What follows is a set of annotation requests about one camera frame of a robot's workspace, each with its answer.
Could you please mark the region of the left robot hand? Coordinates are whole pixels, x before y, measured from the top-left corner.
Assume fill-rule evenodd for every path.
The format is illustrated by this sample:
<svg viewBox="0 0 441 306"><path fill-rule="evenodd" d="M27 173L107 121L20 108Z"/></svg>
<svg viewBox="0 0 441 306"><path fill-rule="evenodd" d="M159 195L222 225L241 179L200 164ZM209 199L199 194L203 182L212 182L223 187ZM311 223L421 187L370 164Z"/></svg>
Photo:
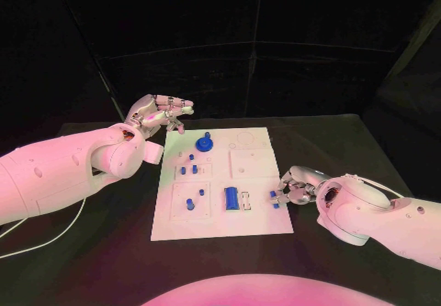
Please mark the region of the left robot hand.
<svg viewBox="0 0 441 306"><path fill-rule="evenodd" d="M124 123L133 126L150 138L166 126L167 132L177 129L179 134L184 134L184 124L177 117L193 114L195 103L186 99L147 94L133 104Z"/></svg>

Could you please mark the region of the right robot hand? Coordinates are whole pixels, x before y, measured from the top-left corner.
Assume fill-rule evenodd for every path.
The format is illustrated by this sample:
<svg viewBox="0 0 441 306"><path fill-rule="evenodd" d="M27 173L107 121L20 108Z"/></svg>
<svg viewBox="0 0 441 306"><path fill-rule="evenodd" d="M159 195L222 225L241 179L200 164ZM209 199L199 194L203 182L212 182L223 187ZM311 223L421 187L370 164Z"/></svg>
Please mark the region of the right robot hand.
<svg viewBox="0 0 441 306"><path fill-rule="evenodd" d="M291 166L280 179L278 187L269 192L269 200L274 207L293 203L304 205L316 201L318 189L330 179L318 170L304 166Z"/></svg>

